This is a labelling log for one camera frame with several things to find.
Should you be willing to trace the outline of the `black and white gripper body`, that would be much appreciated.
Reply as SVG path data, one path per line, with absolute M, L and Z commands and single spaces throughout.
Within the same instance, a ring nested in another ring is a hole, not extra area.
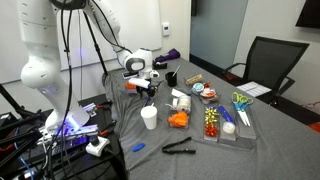
M 153 97 L 157 87 L 151 84 L 151 79 L 159 76 L 160 74 L 156 70 L 151 70 L 150 72 L 140 71 L 137 77 L 130 78 L 128 82 L 136 86 L 139 94 L 146 92 L 149 97 Z

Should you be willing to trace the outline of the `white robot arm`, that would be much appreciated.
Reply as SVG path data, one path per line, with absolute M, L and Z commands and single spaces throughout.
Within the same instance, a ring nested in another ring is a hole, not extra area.
M 22 82 L 38 90 L 53 106 L 45 122 L 50 134 L 60 129 L 77 131 L 89 120 L 74 98 L 70 85 L 60 76 L 57 22 L 65 11 L 82 10 L 90 18 L 117 55 L 119 64 L 134 76 L 131 84 L 149 89 L 150 79 L 159 73 L 152 68 L 152 52 L 141 48 L 132 53 L 120 40 L 120 23 L 109 0 L 17 0 L 21 39 L 28 62 L 21 72 Z

